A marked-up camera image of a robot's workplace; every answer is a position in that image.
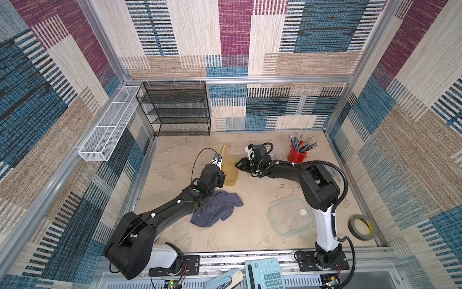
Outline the yellow lunch box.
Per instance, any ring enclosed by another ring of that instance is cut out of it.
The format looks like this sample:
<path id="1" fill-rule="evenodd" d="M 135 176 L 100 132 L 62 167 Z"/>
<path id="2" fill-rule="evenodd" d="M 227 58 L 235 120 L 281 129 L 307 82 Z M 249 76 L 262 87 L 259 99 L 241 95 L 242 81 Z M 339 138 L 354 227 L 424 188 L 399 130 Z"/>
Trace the yellow lunch box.
<path id="1" fill-rule="evenodd" d="M 235 186 L 238 179 L 238 168 L 235 165 L 240 161 L 240 158 L 236 155 L 223 155 L 223 162 L 221 170 L 225 174 L 225 183 L 227 186 Z"/>

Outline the yellow lunch box lid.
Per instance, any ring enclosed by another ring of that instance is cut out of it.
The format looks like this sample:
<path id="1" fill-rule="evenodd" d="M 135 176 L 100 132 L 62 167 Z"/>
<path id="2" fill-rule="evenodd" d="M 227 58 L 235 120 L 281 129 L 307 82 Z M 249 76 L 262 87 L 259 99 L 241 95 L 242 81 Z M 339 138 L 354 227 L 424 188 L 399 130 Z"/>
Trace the yellow lunch box lid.
<path id="1" fill-rule="evenodd" d="M 223 147 L 222 147 L 222 149 L 221 149 L 221 153 L 220 153 L 220 155 L 221 155 L 221 162 L 223 162 L 223 161 L 225 160 L 225 152 L 226 152 L 226 149 L 227 149 L 227 148 L 226 148 L 226 145 L 224 144 Z"/>

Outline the dark blue cloth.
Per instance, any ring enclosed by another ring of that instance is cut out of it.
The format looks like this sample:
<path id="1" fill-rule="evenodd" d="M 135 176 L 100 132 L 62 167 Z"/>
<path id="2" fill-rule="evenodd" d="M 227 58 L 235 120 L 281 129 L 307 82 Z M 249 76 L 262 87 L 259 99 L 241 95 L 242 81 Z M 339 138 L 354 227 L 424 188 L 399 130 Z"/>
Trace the dark blue cloth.
<path id="1" fill-rule="evenodd" d="M 192 214 L 190 222 L 201 228 L 210 228 L 218 221 L 228 219 L 235 207 L 244 205 L 236 193 L 217 191 L 210 198 L 208 205 Z"/>

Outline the clear lid green rim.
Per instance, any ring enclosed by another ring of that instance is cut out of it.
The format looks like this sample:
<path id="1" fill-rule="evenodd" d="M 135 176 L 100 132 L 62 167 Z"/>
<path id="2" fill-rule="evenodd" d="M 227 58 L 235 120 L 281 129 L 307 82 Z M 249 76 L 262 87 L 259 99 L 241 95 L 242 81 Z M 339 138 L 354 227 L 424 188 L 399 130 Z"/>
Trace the clear lid green rim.
<path id="1" fill-rule="evenodd" d="M 316 225 L 308 203 L 294 195 L 272 202 L 268 217 L 275 231 L 282 237 L 292 237 Z"/>

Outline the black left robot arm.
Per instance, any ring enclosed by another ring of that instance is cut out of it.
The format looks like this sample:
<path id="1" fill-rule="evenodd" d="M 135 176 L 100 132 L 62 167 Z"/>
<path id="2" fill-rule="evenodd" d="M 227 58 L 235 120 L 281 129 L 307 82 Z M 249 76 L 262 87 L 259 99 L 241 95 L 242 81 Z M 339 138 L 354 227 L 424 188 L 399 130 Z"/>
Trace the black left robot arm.
<path id="1" fill-rule="evenodd" d="M 216 164 L 207 164 L 201 176 L 179 196 L 145 213 L 128 212 L 120 220 L 103 251 L 105 258 L 126 279 L 138 276 L 148 265 L 157 236 L 184 216 L 208 204 L 226 175 Z"/>

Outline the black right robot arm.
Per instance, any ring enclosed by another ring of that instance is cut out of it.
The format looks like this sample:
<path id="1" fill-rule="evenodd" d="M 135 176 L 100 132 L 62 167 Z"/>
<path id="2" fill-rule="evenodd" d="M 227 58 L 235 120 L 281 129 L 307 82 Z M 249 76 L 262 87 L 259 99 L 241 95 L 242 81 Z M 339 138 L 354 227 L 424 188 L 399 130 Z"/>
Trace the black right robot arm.
<path id="1" fill-rule="evenodd" d="M 341 243 L 345 237 L 338 236 L 336 209 L 348 193 L 348 180 L 338 166 L 321 160 L 293 163 L 273 160 L 270 157 L 272 143 L 250 144 L 247 156 L 235 167 L 258 178 L 281 178 L 299 183 L 308 205 L 315 212 L 317 238 L 315 264 L 321 270 L 334 267 L 344 258 Z"/>

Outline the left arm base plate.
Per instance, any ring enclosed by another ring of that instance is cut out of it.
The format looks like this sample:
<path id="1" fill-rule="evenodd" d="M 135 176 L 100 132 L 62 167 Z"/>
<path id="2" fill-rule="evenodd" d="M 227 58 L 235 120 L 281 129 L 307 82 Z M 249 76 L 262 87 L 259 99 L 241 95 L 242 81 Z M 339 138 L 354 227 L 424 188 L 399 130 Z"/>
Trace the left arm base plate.
<path id="1" fill-rule="evenodd" d="M 196 276 L 199 274 L 200 255 L 182 255 L 178 256 L 173 264 L 168 268 L 150 267 L 150 277 L 160 276 Z"/>

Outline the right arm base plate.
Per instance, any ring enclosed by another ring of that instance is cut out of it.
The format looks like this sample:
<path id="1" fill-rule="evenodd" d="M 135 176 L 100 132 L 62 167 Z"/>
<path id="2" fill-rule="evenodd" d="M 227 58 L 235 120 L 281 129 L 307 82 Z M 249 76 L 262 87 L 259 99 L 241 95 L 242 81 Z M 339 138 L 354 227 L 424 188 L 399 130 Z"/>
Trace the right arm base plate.
<path id="1" fill-rule="evenodd" d="M 294 253 L 294 258 L 301 272 L 350 270 L 350 264 L 341 250 L 332 252 L 298 250 Z"/>

